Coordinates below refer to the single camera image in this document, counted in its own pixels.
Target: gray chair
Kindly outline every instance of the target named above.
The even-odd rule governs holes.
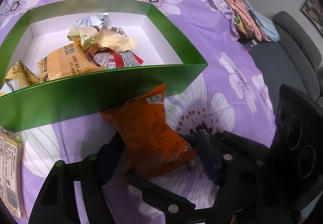
[[[296,20],[285,11],[273,18],[279,42],[259,42],[250,55],[263,73],[276,114],[281,84],[303,91],[323,107],[317,77],[322,56],[314,42]]]

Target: floral tablecloth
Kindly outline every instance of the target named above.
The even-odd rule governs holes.
[[[27,9],[59,0],[5,0],[0,6],[0,43]],[[180,95],[165,100],[166,121],[177,132],[208,134],[222,128],[270,146],[275,132],[272,105],[261,72],[236,41],[233,12],[223,0],[140,0],[156,5],[201,52],[209,66]],[[109,143],[115,129],[99,114],[25,130],[22,187],[28,223],[39,190],[54,162],[80,161]],[[117,224],[164,223],[164,215],[123,185],[122,165],[105,187]],[[187,197],[197,208],[212,206],[217,187],[199,159],[153,180]],[[88,223],[80,183],[75,183],[82,223]]]

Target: pink cloth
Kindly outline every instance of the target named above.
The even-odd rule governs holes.
[[[245,7],[245,4],[242,0],[224,0],[229,7],[231,7],[237,14],[239,14],[241,21],[251,36],[254,35],[259,41],[266,40],[271,41],[264,31],[258,27],[254,22],[251,15],[248,13],[248,10]]]

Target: plastic wrapper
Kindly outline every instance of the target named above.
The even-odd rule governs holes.
[[[39,78],[19,60],[8,71],[4,79],[4,86],[0,90],[0,96],[38,83]]]
[[[135,49],[138,44],[138,41],[129,38],[122,28],[107,25],[74,27],[67,37],[82,46],[89,54],[107,49],[124,52]]]
[[[152,179],[196,156],[195,149],[165,122],[165,85],[101,115],[119,131],[129,150],[128,169]]]
[[[91,55],[91,58],[105,69],[138,67],[143,63],[143,60],[131,51],[120,53],[110,50],[100,51]]]
[[[88,16],[75,21],[73,23],[73,26],[86,27],[86,26],[94,26],[94,25],[107,25],[108,18],[109,18],[109,14],[107,12],[102,15]]]
[[[19,134],[0,128],[0,197],[19,219],[25,216],[20,178],[22,148]]]
[[[37,65],[41,73],[40,82],[105,70],[91,63],[83,49],[75,43],[53,51]]]

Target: blue cloth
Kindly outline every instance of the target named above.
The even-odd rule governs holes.
[[[248,2],[248,0],[242,0],[248,10],[248,13],[251,15],[251,17],[254,19],[254,21],[257,23],[257,25],[262,28],[264,33],[274,42],[277,42],[280,40],[280,36],[274,26],[274,23],[268,19],[267,17],[264,17],[262,14],[259,14],[258,12],[254,11],[251,4]]]

